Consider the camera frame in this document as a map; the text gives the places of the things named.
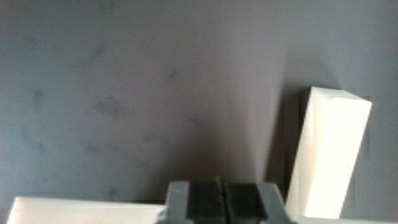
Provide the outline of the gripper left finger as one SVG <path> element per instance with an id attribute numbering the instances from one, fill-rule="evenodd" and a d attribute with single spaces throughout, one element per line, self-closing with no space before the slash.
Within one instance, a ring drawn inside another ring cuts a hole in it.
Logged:
<path id="1" fill-rule="evenodd" d="M 157 224 L 225 224 L 225 203 L 216 182 L 171 183 Z"/>

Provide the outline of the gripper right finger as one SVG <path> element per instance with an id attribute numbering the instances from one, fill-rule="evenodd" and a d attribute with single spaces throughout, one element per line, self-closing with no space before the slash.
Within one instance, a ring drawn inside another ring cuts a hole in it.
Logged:
<path id="1" fill-rule="evenodd" d="M 228 183 L 230 224 L 294 224 L 274 183 Z"/>

